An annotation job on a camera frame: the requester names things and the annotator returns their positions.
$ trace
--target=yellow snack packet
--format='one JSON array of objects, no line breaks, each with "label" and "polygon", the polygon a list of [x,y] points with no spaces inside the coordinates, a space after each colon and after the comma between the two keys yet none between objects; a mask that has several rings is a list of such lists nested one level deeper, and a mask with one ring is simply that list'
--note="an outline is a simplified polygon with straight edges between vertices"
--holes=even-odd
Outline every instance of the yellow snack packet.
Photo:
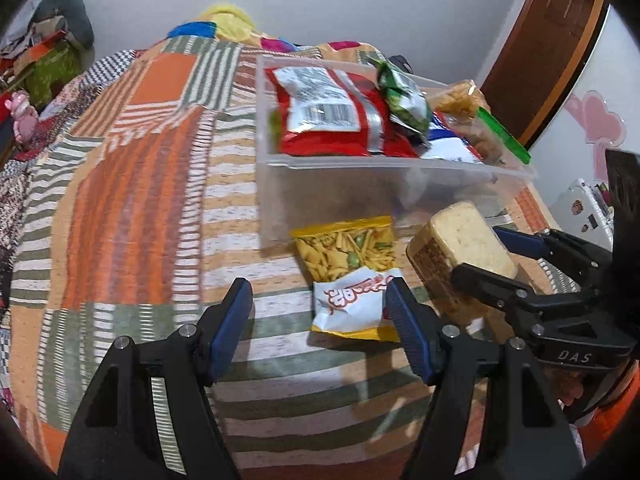
[{"label": "yellow snack packet", "polygon": [[311,330],[398,341],[383,301],[387,283],[402,276],[396,268],[391,217],[313,226],[291,235],[314,279]]}]

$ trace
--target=red snack bag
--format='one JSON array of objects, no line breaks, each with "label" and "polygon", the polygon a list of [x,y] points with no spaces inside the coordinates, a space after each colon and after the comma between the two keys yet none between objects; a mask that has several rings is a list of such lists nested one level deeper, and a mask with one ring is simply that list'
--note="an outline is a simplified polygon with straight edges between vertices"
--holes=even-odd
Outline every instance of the red snack bag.
[{"label": "red snack bag", "polygon": [[393,128],[373,81],[317,66],[270,68],[266,75],[282,117],[281,152],[417,157]]}]

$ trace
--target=plastic bag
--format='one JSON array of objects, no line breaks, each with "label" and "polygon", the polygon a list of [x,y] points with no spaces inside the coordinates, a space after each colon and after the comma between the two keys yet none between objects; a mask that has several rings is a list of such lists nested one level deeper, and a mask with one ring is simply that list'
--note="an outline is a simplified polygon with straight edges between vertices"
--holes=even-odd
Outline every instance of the plastic bag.
[{"label": "plastic bag", "polygon": [[[513,137],[507,129],[500,124],[498,119],[492,116],[487,110],[484,108],[478,109],[478,116],[471,123],[471,131],[470,134],[475,135],[476,132],[491,132],[495,137],[500,139],[502,144],[509,150],[511,154],[516,156],[516,158],[523,164],[529,164],[531,161],[531,156],[529,152],[523,147],[522,144],[518,142],[518,140]],[[508,160],[504,160],[504,163],[509,166],[510,162]]]},{"label": "plastic bag", "polygon": [[471,119],[452,114],[441,114],[440,116],[448,128],[468,140],[485,164],[498,164],[502,155],[502,143],[491,131],[478,123],[478,118]]},{"label": "plastic bag", "polygon": [[456,132],[447,128],[442,115],[434,112],[429,125],[429,147],[420,158],[439,158],[481,164],[482,157],[470,143]]},{"label": "plastic bag", "polygon": [[484,94],[471,79],[458,81],[446,88],[431,89],[424,94],[431,109],[446,114],[475,117],[480,107],[490,111]]},{"label": "plastic bag", "polygon": [[389,121],[375,84],[363,76],[317,66],[267,69],[276,87],[280,151],[289,155],[416,157]]},{"label": "plastic bag", "polygon": [[383,307],[396,268],[391,217],[336,222],[292,232],[314,279],[311,330],[354,339],[398,341]]},{"label": "plastic bag", "polygon": [[378,70],[378,89],[384,95],[390,118],[406,129],[410,140],[427,145],[431,108],[415,82],[392,63],[370,59]]}]

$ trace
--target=bed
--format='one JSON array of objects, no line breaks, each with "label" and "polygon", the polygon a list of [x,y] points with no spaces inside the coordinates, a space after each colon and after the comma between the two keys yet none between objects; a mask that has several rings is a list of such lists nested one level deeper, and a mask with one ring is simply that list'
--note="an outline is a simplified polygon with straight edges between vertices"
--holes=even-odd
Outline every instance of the bed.
[{"label": "bed", "polygon": [[[348,45],[269,54],[360,62],[374,50]],[[259,247],[254,131],[262,53],[196,36],[117,53],[71,82],[43,119],[65,117],[26,170],[3,380],[21,431],[54,470],[113,339],[163,338],[244,276],[255,307],[228,373],[209,393],[242,478],[399,476],[430,389],[398,345],[310,333],[310,283],[292,247]],[[554,225],[533,188],[502,223],[526,232]],[[406,242],[398,244],[400,266],[427,301]],[[544,262],[518,263],[540,290],[570,286]],[[162,381],[153,390],[166,463],[181,471]],[[461,470],[479,439],[481,397]]]}]

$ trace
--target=pink toy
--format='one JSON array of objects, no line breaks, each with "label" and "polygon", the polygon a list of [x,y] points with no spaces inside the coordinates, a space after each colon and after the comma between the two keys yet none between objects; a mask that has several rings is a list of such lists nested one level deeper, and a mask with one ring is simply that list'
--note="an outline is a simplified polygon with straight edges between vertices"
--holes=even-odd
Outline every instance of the pink toy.
[{"label": "pink toy", "polygon": [[11,99],[4,102],[4,106],[14,118],[15,142],[27,146],[38,123],[38,113],[29,104],[29,94],[21,90],[14,92]]},{"label": "pink toy", "polygon": [[602,96],[589,90],[582,99],[569,95],[564,108],[580,124],[584,142],[593,144],[593,170],[597,180],[608,182],[605,150],[619,146],[626,139],[626,127],[618,114],[610,112]]}]

